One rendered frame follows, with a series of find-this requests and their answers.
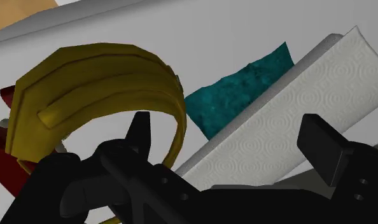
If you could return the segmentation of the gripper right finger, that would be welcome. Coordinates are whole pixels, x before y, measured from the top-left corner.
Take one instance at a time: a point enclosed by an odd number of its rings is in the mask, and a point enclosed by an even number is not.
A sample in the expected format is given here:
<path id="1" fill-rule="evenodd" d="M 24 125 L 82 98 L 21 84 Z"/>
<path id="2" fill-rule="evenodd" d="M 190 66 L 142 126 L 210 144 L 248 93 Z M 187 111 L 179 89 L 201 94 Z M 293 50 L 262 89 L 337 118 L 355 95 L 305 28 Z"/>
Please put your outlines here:
<path id="1" fill-rule="evenodd" d="M 378 149 L 347 140 L 317 114 L 302 117 L 297 146 L 335 189 L 329 206 L 334 223 L 378 224 Z"/>

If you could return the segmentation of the dark red object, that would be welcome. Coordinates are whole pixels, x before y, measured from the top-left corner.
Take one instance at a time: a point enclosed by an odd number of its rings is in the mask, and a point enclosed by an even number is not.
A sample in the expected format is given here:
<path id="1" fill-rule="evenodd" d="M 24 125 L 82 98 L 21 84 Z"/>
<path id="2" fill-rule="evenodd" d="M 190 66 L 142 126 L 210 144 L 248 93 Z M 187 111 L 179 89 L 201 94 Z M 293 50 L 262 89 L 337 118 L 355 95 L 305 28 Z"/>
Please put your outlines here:
<path id="1" fill-rule="evenodd" d="M 25 185 L 29 173 L 18 163 L 17 158 L 5 152 L 8 119 L 0 120 L 0 184 L 16 197 Z"/>

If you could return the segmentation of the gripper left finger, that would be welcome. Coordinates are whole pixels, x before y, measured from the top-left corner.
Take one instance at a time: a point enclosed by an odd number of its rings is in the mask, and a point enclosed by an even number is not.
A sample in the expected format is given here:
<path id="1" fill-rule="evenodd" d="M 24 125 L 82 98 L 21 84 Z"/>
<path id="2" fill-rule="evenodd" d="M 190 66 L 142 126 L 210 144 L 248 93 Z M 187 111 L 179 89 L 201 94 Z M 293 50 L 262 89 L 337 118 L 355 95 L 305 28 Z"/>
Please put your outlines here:
<path id="1" fill-rule="evenodd" d="M 124 224 L 209 224 L 201 193 L 162 164 L 148 161 L 150 113 L 138 111 L 126 138 L 99 145 L 100 161 L 128 193 L 115 214 Z"/>

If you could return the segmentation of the teal cloth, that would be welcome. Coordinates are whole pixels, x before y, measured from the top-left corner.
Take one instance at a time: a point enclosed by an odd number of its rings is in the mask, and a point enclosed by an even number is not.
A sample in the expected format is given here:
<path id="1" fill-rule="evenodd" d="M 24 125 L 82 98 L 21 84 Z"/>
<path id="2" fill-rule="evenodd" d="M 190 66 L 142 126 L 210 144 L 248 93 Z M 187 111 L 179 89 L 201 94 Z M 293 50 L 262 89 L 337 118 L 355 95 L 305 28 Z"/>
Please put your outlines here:
<path id="1" fill-rule="evenodd" d="M 186 113 L 206 139 L 212 139 L 294 66 L 286 43 L 185 97 Z"/>

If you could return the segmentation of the white paper towel roll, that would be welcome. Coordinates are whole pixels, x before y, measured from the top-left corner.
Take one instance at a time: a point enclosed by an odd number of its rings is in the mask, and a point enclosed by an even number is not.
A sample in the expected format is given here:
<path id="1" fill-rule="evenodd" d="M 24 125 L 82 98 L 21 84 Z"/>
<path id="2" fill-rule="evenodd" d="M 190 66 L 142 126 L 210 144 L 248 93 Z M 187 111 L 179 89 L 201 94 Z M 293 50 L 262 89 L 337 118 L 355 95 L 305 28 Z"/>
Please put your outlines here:
<path id="1" fill-rule="evenodd" d="M 345 132 L 378 108 L 378 54 L 359 28 L 331 34 L 194 153 L 177 174 L 199 190 L 269 185 L 305 160 L 306 113 Z"/>

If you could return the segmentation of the yellow curved headband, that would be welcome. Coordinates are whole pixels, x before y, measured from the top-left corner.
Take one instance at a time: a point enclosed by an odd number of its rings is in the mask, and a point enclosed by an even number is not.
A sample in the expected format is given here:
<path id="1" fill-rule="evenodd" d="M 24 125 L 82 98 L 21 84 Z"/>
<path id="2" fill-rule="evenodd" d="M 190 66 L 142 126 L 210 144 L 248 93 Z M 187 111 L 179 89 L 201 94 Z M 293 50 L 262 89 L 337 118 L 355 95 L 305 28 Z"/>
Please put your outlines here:
<path id="1" fill-rule="evenodd" d="M 63 47 L 21 77 L 5 150 L 37 166 L 0 224 L 84 224 L 104 206 L 115 214 L 128 193 L 101 164 L 99 147 L 85 160 L 54 147 L 87 122 L 123 111 L 150 113 L 148 161 L 171 170 L 186 108 L 179 78 L 156 55 L 114 43 Z M 115 214 L 101 224 L 118 223 Z"/>

